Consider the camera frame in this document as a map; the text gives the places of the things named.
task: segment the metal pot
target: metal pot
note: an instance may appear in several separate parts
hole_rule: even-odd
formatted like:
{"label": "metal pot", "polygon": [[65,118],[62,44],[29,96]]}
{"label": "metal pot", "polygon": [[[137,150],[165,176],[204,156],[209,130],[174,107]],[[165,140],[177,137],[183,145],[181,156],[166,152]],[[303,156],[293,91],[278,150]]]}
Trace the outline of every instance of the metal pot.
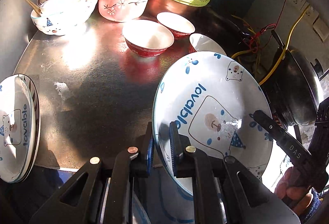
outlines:
{"label": "metal pot", "polygon": [[[281,53],[282,47],[279,47],[273,65]],[[315,62],[313,66],[300,51],[290,46],[273,75],[262,85],[271,112],[285,127],[309,125],[316,120],[319,104],[323,101],[319,80],[323,69],[317,59]]]}
{"label": "metal pot", "polygon": [[183,17],[189,17],[198,7],[187,6],[174,0],[148,0],[145,11],[156,17],[161,12],[172,12]]}

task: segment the metal rivet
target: metal rivet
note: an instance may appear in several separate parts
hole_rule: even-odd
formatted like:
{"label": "metal rivet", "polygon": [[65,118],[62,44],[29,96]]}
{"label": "metal rivet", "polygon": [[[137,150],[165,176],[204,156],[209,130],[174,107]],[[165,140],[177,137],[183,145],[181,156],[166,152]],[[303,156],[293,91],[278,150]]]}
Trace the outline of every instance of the metal rivet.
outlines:
{"label": "metal rivet", "polygon": [[194,146],[187,146],[185,148],[185,150],[188,152],[188,153],[195,153],[196,152],[196,147]]}
{"label": "metal rivet", "polygon": [[129,147],[128,148],[128,152],[129,153],[137,153],[138,152],[138,148],[137,147],[134,147],[134,146]]}
{"label": "metal rivet", "polygon": [[90,159],[90,163],[91,163],[92,165],[96,165],[96,164],[98,164],[99,161],[100,161],[100,159],[99,159],[98,157],[93,157],[93,158]]}
{"label": "metal rivet", "polygon": [[229,163],[229,164],[232,164],[235,162],[235,158],[233,156],[226,156],[224,160],[226,163]]}

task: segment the plate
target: plate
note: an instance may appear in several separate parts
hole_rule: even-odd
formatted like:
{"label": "plate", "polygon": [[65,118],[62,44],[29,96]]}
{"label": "plate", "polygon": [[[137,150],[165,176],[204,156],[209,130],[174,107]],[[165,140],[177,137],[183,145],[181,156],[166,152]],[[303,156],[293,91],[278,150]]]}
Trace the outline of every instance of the plate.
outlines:
{"label": "plate", "polygon": [[176,183],[192,194],[191,178],[173,175],[169,123],[209,156],[232,155],[260,178],[273,141],[253,119],[255,110],[271,117],[254,78],[233,59],[215,52],[195,52],[176,61],[158,86],[152,112],[155,145]]}
{"label": "plate", "polygon": [[33,83],[32,79],[28,77],[25,74],[19,74],[18,75],[29,88],[30,96],[33,100],[33,107],[34,107],[34,113],[35,113],[35,135],[34,140],[32,143],[32,136],[31,136],[31,143],[29,145],[29,154],[27,156],[27,160],[24,165],[23,172],[21,173],[20,177],[16,181],[23,181],[27,178],[30,171],[33,168],[34,162],[37,157],[37,151],[39,148],[39,141],[40,141],[40,127],[41,127],[41,121],[40,121],[40,111],[39,111],[39,96],[37,93],[37,88],[35,84]]}
{"label": "plate", "polygon": [[22,174],[35,132],[33,100],[17,75],[0,83],[0,117],[0,177],[12,183]]}

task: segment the pink flower bowl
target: pink flower bowl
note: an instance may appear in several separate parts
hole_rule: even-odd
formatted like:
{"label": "pink flower bowl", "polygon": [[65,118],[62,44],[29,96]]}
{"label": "pink flower bowl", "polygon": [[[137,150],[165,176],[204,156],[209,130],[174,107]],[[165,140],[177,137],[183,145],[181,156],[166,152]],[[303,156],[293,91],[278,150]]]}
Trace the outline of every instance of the pink flower bowl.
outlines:
{"label": "pink flower bowl", "polygon": [[195,27],[189,20],[175,13],[161,12],[157,15],[157,20],[166,26],[176,39],[195,32]]}
{"label": "pink flower bowl", "polygon": [[142,57],[155,57],[174,43],[174,36],[163,25],[149,20],[127,22],[122,34],[127,46]]}
{"label": "pink flower bowl", "polygon": [[140,17],[148,0],[98,0],[99,13],[106,19],[126,22]]}

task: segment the electrical outlet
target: electrical outlet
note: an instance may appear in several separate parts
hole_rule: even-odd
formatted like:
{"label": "electrical outlet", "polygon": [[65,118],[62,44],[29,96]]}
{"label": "electrical outlet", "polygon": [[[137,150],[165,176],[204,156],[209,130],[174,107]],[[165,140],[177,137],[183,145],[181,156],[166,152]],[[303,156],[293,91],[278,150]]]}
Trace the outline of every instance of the electrical outlet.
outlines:
{"label": "electrical outlet", "polygon": [[320,18],[318,18],[315,21],[315,23],[313,24],[313,30],[318,34],[318,36],[321,38],[322,42],[324,42],[329,35],[328,26]]}
{"label": "electrical outlet", "polygon": [[[303,5],[301,11],[304,11],[307,5],[308,3]],[[317,12],[312,6],[310,6],[306,11],[303,20],[306,20],[310,25],[313,25],[318,17],[319,17],[319,12]]]}
{"label": "electrical outlet", "polygon": [[298,11],[302,9],[305,4],[308,5],[306,0],[288,0]]}

